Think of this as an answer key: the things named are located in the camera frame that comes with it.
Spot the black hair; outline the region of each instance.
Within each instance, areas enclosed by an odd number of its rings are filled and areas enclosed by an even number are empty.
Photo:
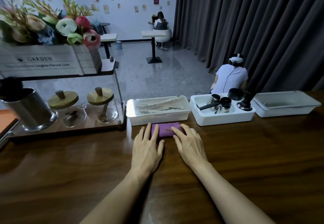
[[[161,11],[157,13],[157,17],[161,20],[162,23],[165,21],[164,15]]]
[[[232,57],[237,57],[237,54],[233,54],[230,58],[232,58]],[[244,66],[244,60],[243,60],[242,63],[236,63],[236,62],[232,62],[232,61],[229,60],[228,63],[230,65],[234,66],[234,67],[238,67],[238,66],[242,67],[242,66]]]

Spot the purple cloth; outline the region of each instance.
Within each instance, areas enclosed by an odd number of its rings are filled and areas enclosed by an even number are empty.
[[[155,125],[156,124],[152,124],[151,136],[154,132]],[[182,128],[180,128],[180,123],[160,123],[159,124],[159,137],[160,138],[172,137],[173,135],[175,135],[175,133],[172,131],[171,127],[175,127],[182,131]]]

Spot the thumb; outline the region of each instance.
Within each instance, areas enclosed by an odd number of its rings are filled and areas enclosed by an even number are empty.
[[[164,140],[161,140],[161,141],[159,142],[158,147],[157,147],[157,155],[158,155],[159,157],[162,156],[163,148],[164,148],[164,142],[165,142]]]
[[[181,143],[181,141],[180,141],[180,139],[179,139],[178,136],[174,135],[173,138],[176,141],[176,145],[178,147],[178,151],[180,152],[182,150],[182,143]]]

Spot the clear lid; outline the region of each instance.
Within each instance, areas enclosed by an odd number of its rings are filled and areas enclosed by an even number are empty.
[[[169,113],[189,112],[191,106],[184,95],[134,99],[127,101],[127,117],[164,115]]]
[[[258,93],[255,95],[254,99],[268,109],[321,105],[320,102],[301,91]]]

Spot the gray curtain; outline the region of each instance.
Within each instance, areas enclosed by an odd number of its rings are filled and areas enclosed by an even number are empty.
[[[324,0],[177,0],[173,38],[210,73],[233,53],[249,88],[324,88]]]

